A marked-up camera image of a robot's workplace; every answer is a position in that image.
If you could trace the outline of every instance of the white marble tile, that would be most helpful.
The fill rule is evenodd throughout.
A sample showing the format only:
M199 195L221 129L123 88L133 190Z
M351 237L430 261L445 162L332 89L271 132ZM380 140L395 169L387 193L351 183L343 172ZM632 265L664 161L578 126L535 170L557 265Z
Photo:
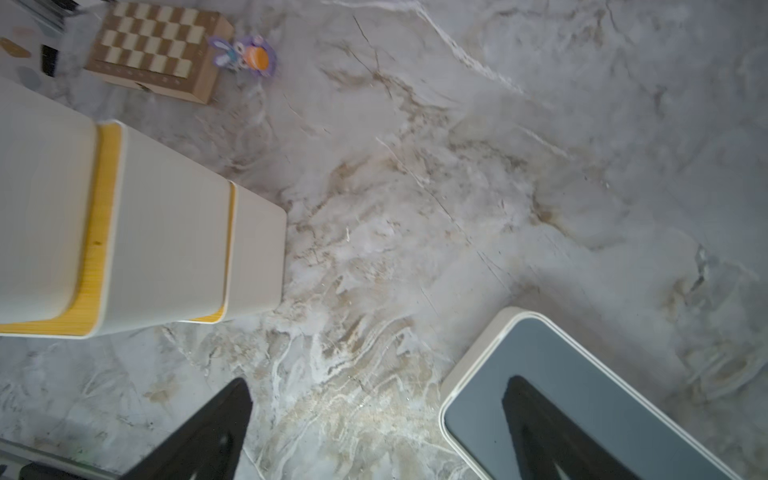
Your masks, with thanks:
M208 106L109 86L81 70L84 15L49 94L285 208L283 304L0 339L0 435L124 471L243 376L242 478L473 478L439 383L518 304L761 478L759 2L171 3L264 35L275 78L223 73Z

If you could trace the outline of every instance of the toy figure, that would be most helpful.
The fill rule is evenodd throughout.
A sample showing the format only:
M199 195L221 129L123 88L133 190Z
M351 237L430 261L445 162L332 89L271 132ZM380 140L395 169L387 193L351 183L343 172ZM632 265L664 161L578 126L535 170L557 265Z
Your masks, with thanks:
M241 38L233 45L221 37L211 37L208 43L222 51L214 57L217 67L249 70L257 77L271 77L275 72L275 51L261 36Z

